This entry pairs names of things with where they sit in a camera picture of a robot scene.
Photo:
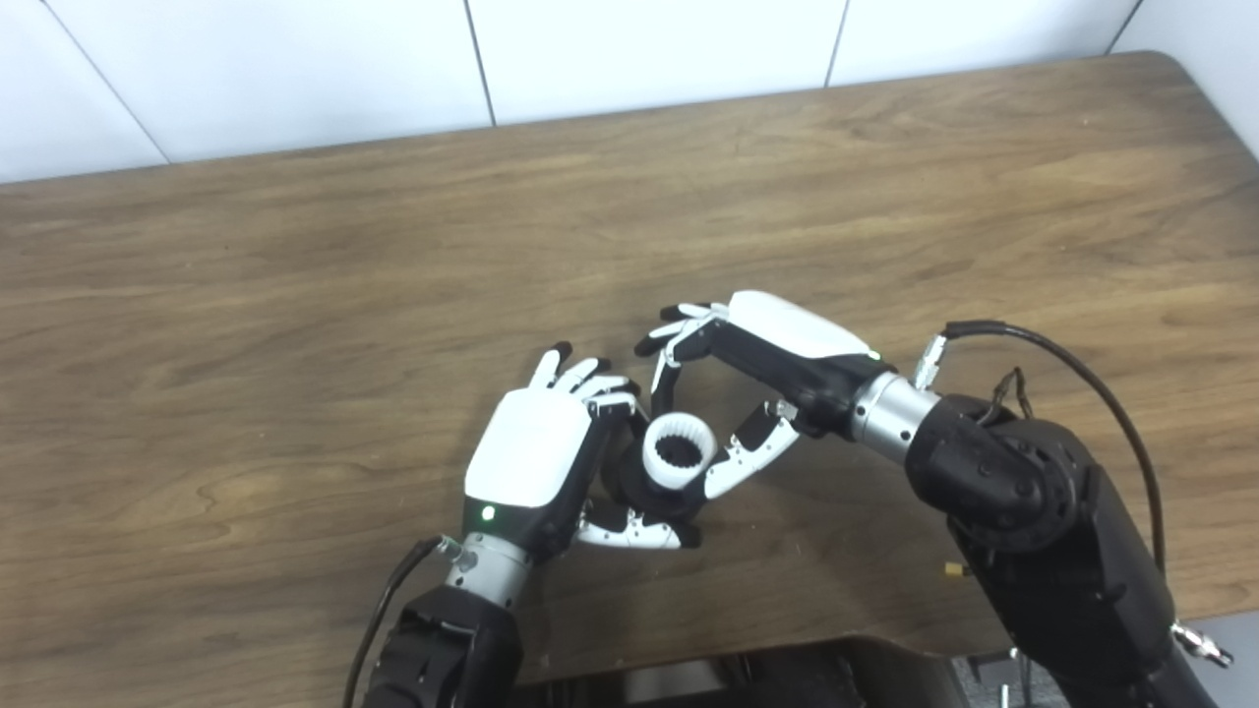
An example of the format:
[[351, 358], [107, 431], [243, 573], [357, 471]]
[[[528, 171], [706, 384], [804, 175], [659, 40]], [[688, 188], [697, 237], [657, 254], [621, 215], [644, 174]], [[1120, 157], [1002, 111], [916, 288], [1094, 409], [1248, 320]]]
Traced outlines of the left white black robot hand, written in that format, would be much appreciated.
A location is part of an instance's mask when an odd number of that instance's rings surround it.
[[585, 520], [612, 440], [643, 438], [648, 418], [640, 385], [613, 375], [611, 360], [570, 357], [570, 341], [555, 341], [529, 380], [496, 404], [466, 470], [463, 534], [505, 540], [534, 564], [556, 559], [575, 542], [696, 551], [697, 528], [630, 501], [613, 503], [617, 514], [606, 523]]

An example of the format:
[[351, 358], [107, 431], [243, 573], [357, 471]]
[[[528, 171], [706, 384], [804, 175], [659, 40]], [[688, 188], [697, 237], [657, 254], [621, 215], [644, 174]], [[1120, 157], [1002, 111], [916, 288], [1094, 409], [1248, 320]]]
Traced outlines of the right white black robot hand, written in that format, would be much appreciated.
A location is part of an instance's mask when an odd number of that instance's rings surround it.
[[[642, 466], [651, 493], [682, 503], [714, 501], [805, 436], [854, 435], [860, 399], [894, 372], [862, 338], [763, 291], [743, 290], [728, 302], [682, 302], [660, 317], [635, 345], [638, 357], [657, 359]], [[709, 358], [777, 394], [726, 442], [674, 406], [682, 367]]]

